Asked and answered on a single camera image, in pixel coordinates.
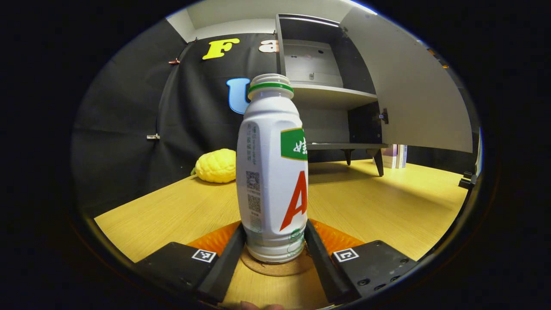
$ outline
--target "cabinet leg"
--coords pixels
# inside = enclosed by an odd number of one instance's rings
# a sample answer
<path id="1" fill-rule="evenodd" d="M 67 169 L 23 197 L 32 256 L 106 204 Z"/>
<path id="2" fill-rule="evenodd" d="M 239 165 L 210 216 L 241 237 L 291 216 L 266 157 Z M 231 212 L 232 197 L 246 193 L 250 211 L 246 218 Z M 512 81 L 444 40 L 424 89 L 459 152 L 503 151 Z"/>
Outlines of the cabinet leg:
<path id="1" fill-rule="evenodd" d="M 373 157 L 375 165 L 377 165 L 377 170 L 379 171 L 379 176 L 382 177 L 385 172 L 383 171 L 382 165 L 382 153 L 380 148 L 366 149 L 366 152 Z"/>
<path id="2" fill-rule="evenodd" d="M 352 151 L 353 151 L 353 149 L 343 149 L 341 151 L 343 151 L 344 156 L 346 156 L 346 164 L 350 165 L 350 161 L 352 160 Z"/>

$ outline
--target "finger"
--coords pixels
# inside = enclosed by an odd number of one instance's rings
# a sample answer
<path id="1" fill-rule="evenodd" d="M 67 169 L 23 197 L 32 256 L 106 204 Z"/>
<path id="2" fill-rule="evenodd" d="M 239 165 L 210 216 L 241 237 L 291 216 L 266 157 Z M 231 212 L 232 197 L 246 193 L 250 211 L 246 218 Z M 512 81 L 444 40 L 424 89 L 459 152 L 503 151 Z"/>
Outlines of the finger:
<path id="1" fill-rule="evenodd" d="M 280 304 L 271 304 L 264 310 L 285 310 L 282 305 Z"/>
<path id="2" fill-rule="evenodd" d="M 241 310 L 260 310 L 260 308 L 255 306 L 253 303 L 241 301 Z"/>

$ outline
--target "green label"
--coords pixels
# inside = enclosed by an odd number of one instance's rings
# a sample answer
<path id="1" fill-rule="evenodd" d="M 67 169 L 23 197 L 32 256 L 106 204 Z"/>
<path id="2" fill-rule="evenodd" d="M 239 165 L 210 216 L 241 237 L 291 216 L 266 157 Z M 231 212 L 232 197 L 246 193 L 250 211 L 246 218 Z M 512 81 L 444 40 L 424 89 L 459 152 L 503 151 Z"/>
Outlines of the green label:
<path id="1" fill-rule="evenodd" d="M 307 161 L 306 138 L 302 128 L 284 130 L 281 132 L 281 157 Z"/>

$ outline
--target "white plastic bottle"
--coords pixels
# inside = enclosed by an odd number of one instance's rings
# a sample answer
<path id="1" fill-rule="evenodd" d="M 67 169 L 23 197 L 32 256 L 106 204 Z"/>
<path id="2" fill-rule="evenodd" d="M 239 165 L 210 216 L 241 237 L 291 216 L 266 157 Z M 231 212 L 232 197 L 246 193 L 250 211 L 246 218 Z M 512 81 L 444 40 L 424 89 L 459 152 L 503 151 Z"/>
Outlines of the white plastic bottle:
<path id="1" fill-rule="evenodd" d="M 247 249 L 285 263 L 304 248 L 308 191 L 306 140 L 293 89 L 281 74 L 251 81 L 237 139 L 236 182 Z"/>

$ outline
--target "yellow letter f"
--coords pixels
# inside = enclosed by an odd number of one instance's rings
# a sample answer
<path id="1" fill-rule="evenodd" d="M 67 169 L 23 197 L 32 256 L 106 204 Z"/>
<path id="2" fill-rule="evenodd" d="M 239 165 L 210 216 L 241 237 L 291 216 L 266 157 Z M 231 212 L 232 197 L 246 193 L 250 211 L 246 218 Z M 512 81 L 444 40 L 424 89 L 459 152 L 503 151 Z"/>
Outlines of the yellow letter f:
<path id="1" fill-rule="evenodd" d="M 212 41 L 210 42 L 210 48 L 208 49 L 208 53 L 203 56 L 203 59 L 211 59 L 211 58 L 218 58 L 224 56 L 224 53 L 222 51 L 229 51 L 231 49 L 232 43 L 239 43 L 239 39 L 226 39 L 226 40 L 219 40 L 219 41 Z"/>

